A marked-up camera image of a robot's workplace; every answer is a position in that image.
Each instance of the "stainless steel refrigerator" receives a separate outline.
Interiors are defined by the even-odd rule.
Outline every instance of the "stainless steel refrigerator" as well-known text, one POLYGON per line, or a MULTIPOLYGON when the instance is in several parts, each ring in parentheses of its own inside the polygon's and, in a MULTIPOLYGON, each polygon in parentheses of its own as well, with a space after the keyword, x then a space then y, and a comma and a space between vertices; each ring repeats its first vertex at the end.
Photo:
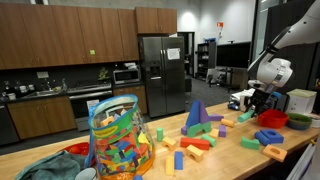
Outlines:
POLYGON ((139 48, 149 116, 185 111, 183 38, 142 37, 139 48))

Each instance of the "box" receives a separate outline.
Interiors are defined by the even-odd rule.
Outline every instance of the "box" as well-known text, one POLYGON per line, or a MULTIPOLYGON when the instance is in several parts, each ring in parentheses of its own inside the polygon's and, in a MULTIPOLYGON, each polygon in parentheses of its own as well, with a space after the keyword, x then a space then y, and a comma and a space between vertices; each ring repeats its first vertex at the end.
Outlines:
POLYGON ((287 93, 290 97, 288 113, 306 114, 312 112, 317 92, 295 89, 287 93))

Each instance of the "computer screen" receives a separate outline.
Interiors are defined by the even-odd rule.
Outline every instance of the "computer screen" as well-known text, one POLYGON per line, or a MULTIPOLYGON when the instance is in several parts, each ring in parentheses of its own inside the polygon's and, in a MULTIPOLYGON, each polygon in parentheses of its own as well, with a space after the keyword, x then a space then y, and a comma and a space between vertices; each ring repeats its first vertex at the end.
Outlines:
POLYGON ((218 45, 216 67, 247 69, 250 45, 251 42, 218 45))

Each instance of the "oven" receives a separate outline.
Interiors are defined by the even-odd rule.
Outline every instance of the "oven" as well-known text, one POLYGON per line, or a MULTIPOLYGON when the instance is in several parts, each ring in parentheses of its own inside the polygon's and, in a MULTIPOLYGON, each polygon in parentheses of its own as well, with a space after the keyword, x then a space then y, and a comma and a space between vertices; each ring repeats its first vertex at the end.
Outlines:
POLYGON ((78 85, 68 89, 69 99, 79 131, 90 129, 88 125, 89 108, 113 97, 111 83, 78 85))

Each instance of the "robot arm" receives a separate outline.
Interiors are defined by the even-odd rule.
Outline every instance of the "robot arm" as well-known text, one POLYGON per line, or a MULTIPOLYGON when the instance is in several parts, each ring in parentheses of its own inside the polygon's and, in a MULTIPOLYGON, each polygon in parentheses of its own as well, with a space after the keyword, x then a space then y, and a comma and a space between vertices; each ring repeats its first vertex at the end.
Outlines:
POLYGON ((294 25, 285 28, 248 68, 251 79, 248 84, 255 88, 251 104, 255 114, 262 113, 263 104, 277 87, 284 86, 289 80, 291 63, 273 55, 281 48, 296 44, 309 44, 320 41, 320 0, 316 0, 307 13, 294 25))

